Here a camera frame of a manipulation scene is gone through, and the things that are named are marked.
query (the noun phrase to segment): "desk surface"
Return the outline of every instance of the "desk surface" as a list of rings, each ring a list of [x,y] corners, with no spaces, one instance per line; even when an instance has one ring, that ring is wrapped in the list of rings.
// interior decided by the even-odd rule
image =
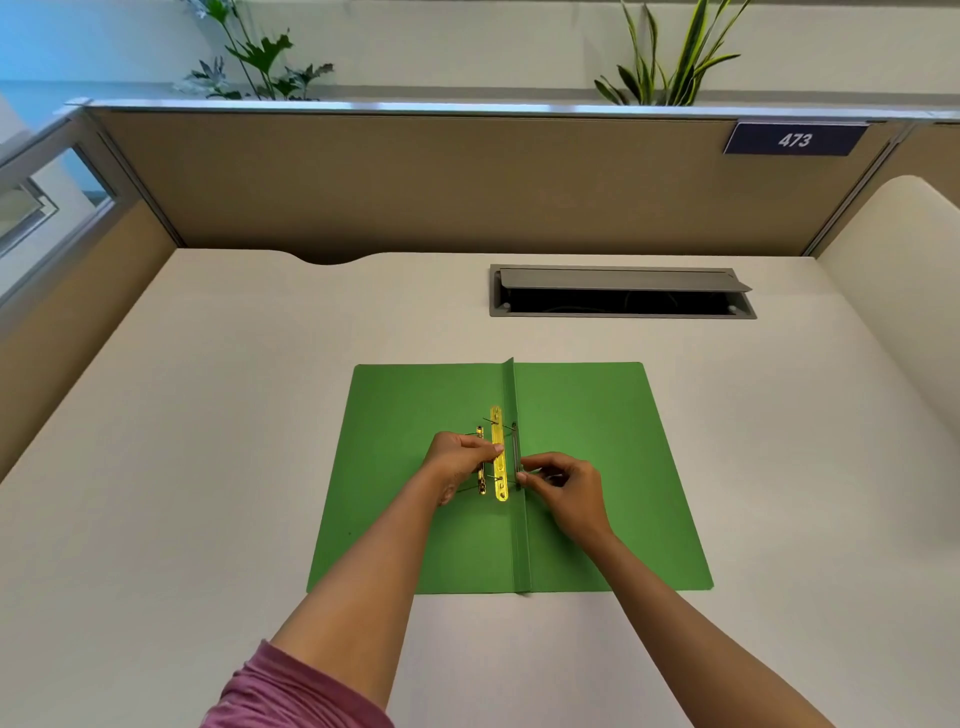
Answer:
[[[494,319],[492,262],[731,266],[758,318]],[[960,448],[816,261],[205,250],[0,486],[0,724],[196,725],[302,597],[353,366],[509,356],[642,361],[716,581],[685,596],[838,724],[955,725]],[[418,596],[389,713],[686,725],[609,594]]]

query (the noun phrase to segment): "cubicle partition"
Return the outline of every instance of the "cubicle partition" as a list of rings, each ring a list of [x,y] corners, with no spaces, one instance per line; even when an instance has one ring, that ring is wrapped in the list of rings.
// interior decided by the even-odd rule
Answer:
[[[35,254],[0,285],[0,476],[176,246],[317,263],[420,251],[818,254],[893,177],[922,177],[960,204],[957,121],[877,109],[79,101],[0,146],[0,193],[34,189],[70,150],[104,190],[75,225],[57,212],[68,233],[42,250],[50,223],[0,240],[0,273],[10,250]],[[732,154],[738,125],[862,134],[829,154]]]
[[[904,129],[854,118],[869,127],[846,156],[768,156],[724,154],[737,120],[765,109],[383,106],[91,113],[184,244],[318,262],[383,251],[801,255]],[[824,120],[850,121],[799,117]]]

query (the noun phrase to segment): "finger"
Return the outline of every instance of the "finger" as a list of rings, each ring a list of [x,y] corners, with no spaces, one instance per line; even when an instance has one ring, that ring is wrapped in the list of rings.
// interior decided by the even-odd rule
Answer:
[[[560,468],[565,473],[572,470],[580,462],[575,457],[570,457],[562,452],[541,452],[538,455],[527,455],[521,457],[520,462],[523,468],[528,471],[534,471],[537,468]]]
[[[556,498],[560,497],[560,489],[550,485],[539,475],[520,471],[516,473],[516,481],[543,498],[543,502],[547,505],[552,505],[556,502]]]
[[[460,439],[460,444],[464,448],[482,448],[485,445],[490,445],[489,440],[484,440],[482,437],[477,437],[476,435],[457,435]]]
[[[503,446],[497,443],[493,445],[492,443],[484,443],[483,445],[477,446],[472,452],[476,456],[477,464],[480,463],[491,463],[496,459],[496,456],[503,452]]]

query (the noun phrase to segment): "window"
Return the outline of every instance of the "window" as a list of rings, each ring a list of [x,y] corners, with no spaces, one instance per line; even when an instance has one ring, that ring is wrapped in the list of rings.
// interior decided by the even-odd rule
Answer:
[[[57,206],[33,182],[0,192],[0,257],[55,212]]]

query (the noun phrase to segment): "white wall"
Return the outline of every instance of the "white wall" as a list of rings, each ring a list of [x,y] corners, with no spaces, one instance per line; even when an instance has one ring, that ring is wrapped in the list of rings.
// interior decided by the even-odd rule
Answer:
[[[960,209],[920,178],[897,177],[820,262],[960,438]]]
[[[261,29],[292,29],[292,64],[333,61],[347,86],[537,88],[588,92],[629,58],[616,3],[502,0],[255,0]],[[690,6],[653,4],[675,60]],[[156,84],[222,53],[219,29],[181,0],[5,0],[0,83]],[[743,58],[705,90],[960,92],[960,9],[751,6],[725,50]]]

